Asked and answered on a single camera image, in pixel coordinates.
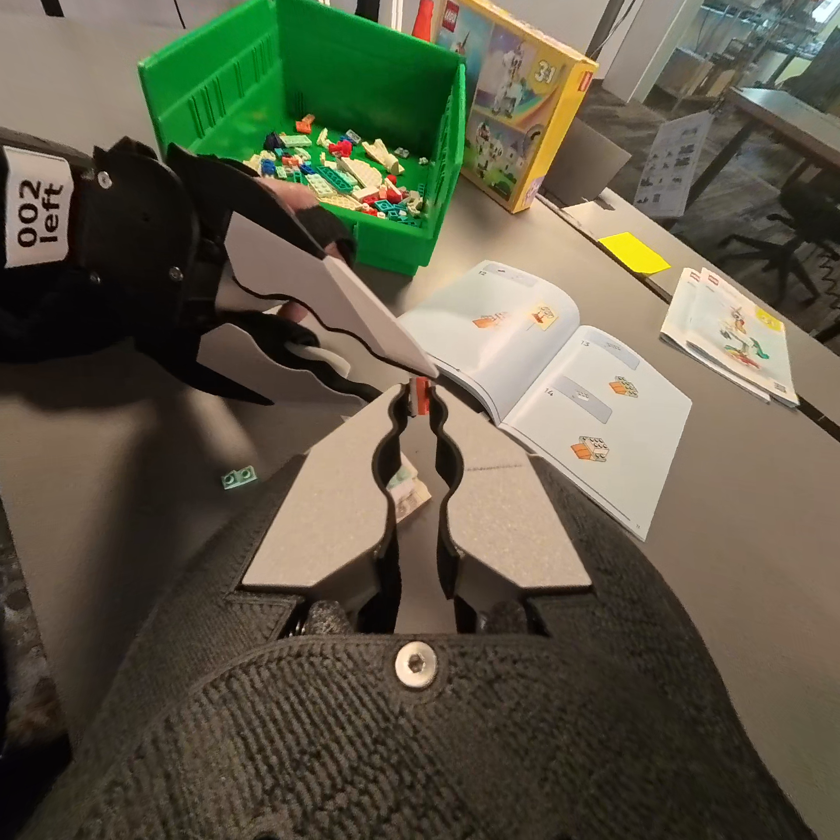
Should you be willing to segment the hanging printed paper sheet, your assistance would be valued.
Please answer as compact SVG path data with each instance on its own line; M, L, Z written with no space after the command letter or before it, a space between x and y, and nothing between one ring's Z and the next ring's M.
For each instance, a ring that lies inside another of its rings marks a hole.
M659 126L633 200L637 210L654 220L682 216L713 120L702 111Z

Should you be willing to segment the yellow lego set box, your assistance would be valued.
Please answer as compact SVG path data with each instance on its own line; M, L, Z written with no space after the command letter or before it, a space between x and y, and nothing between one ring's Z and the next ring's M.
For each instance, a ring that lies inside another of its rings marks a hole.
M465 63L462 175L510 214L530 208L597 62L492 2L444 2L435 44Z

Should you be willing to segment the background grey table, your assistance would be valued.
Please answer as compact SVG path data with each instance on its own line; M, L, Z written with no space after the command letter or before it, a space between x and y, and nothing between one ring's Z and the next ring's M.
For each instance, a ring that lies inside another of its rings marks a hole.
M728 101L745 116L745 122L693 182L686 208L691 207L708 189L740 152L748 137L762 127L778 135L782 144L797 152L807 164L838 172L839 123L834 116L820 112L781 90L731 89Z

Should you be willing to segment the yellow sticky note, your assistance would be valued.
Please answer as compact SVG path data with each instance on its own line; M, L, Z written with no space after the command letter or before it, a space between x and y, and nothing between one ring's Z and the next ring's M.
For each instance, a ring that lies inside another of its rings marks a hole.
M662 255L629 232L598 238L596 243L634 274L650 277L671 268Z

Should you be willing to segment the person's left hand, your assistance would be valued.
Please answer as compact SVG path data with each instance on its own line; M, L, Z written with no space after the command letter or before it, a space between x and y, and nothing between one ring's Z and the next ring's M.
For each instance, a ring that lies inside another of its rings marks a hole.
M335 258L354 267L358 244L348 226L322 205L306 186L260 176L257 183L287 208L310 236Z

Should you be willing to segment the black office chair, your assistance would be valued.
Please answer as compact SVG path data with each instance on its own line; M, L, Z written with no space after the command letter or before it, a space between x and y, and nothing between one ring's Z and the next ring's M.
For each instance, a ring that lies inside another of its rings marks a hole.
M815 246L828 260L828 268L838 265L839 254L839 181L838 174L823 172L809 182L798 181L779 194L780 211L767 216L785 226L790 235L783 243L730 234L719 242L721 262L733 259L760 261L762 272L776 276L776 292L770 305L777 308L794 278L808 292L807 303L820 296L815 282L797 256L803 245Z

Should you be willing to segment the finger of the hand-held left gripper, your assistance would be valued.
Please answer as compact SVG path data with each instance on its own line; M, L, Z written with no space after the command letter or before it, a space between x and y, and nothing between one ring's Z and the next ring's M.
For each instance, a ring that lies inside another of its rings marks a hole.
M329 255L294 215L279 212L274 222L266 227L231 213L217 295L220 312L263 314L295 302L323 328L355 338L380 361L438 377L431 357L345 262Z
M206 332L196 361L272 405L367 406L382 392L310 329L276 314L234 312Z

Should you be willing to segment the orange cone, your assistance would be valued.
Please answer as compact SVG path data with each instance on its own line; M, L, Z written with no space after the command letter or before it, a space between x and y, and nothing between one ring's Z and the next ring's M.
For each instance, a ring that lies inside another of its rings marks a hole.
M435 42L447 5L448 1L419 1L411 35L430 44Z

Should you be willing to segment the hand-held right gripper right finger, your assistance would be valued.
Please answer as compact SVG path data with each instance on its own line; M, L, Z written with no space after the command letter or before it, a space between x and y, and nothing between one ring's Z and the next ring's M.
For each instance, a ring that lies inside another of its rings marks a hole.
M445 596L520 601L584 592L592 580L526 450L438 385L435 467L447 485L437 537Z

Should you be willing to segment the pile of lego pieces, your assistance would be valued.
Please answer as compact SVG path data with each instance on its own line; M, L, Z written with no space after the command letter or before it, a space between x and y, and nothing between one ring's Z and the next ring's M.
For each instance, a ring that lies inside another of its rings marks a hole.
M431 161L401 145L333 130L307 112L243 160L253 173L306 186L320 204L409 228L427 224Z

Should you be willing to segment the grey cardboard sheet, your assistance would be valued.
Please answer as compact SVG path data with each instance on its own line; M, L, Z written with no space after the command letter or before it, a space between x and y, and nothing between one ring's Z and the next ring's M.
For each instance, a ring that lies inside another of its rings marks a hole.
M630 152L574 118L539 194L562 207L593 201L631 159Z

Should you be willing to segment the open instruction booklet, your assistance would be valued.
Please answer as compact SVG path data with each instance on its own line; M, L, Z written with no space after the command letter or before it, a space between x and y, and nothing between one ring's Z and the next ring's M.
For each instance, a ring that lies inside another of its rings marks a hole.
M490 420L645 542L692 401L540 277L485 260L398 321Z

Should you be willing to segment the green plastic bin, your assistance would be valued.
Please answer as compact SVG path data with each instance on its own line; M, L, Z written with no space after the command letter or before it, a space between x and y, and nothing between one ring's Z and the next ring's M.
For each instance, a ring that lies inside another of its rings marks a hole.
M269 133L313 115L311 164L347 130L405 149L400 187L420 194L406 223L331 206L361 264L411 277L433 255L464 155L466 72L454 54L318 2L245 2L142 59L140 85L161 152L247 161Z

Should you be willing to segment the white and tan lego assembly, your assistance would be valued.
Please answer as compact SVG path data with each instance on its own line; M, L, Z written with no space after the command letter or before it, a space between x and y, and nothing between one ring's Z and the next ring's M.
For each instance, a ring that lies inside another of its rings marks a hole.
M421 481L417 468L401 454L401 465L387 483L386 490L395 507L397 523L411 517L431 499L426 485Z

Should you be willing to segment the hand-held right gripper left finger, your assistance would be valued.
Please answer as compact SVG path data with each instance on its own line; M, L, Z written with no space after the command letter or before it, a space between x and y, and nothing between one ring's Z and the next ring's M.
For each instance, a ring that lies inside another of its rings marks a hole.
M396 503L406 385L306 454L240 581L246 592L333 601L359 624L395 624L402 596Z

